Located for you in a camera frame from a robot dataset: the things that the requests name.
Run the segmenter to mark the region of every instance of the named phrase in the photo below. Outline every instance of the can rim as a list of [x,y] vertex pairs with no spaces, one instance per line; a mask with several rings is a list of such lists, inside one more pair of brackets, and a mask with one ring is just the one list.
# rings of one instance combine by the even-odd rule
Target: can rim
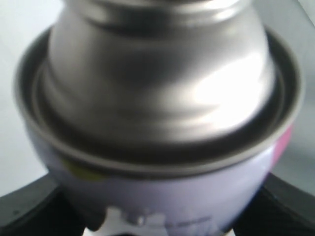
[[15,81],[15,97],[19,107],[19,110],[26,121],[26,125],[31,128],[38,136],[44,141],[53,146],[57,151],[62,153],[62,158],[69,161],[77,162],[78,164],[88,166],[96,171],[107,170],[109,172],[118,172],[121,175],[136,175],[136,176],[148,176],[148,177],[182,177],[191,176],[197,174],[204,174],[211,171],[216,171],[239,162],[252,158],[258,153],[272,146],[278,138],[292,125],[297,113],[302,105],[304,86],[301,79],[301,72],[298,66],[298,62],[293,56],[291,50],[282,42],[279,37],[271,30],[267,29],[268,41],[270,44],[271,55],[274,55],[275,48],[279,50],[283,55],[281,59],[286,59],[287,63],[291,64],[294,71],[294,77],[296,87],[294,90],[295,96],[291,100],[291,104],[286,111],[286,114],[282,117],[279,124],[273,132],[267,137],[259,137],[255,142],[251,143],[252,147],[245,149],[240,148],[236,152],[229,153],[221,156],[218,159],[210,159],[208,161],[199,161],[194,163],[185,164],[170,164],[170,165],[150,165],[150,164],[138,164],[127,163],[122,161],[115,161],[112,159],[106,159],[101,156],[93,155],[82,150],[77,150],[74,147],[63,143],[54,137],[49,132],[45,132],[36,121],[36,118],[28,109],[27,101],[23,94],[25,93],[25,86],[23,81],[30,79],[28,77],[34,77],[35,72],[30,69],[37,70],[38,65],[42,61],[42,58],[46,55],[47,43],[50,35],[50,29],[43,33],[26,51],[24,54],[17,71]]

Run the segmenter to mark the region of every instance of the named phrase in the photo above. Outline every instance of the pink label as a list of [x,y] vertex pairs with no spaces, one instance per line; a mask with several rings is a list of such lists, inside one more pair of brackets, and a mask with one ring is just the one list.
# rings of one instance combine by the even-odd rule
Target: pink label
[[293,126],[290,126],[290,128],[278,139],[274,150],[273,165],[275,165],[279,161],[281,155],[283,154],[284,150],[289,144],[292,135],[292,130]]

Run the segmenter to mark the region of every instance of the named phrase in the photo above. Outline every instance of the black surface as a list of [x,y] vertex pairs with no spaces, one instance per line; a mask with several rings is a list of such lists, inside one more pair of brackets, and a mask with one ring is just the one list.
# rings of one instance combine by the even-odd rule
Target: black surface
[[[0,198],[0,236],[81,236],[84,227],[49,176]],[[315,197],[270,175],[234,230],[236,236],[315,236]]]

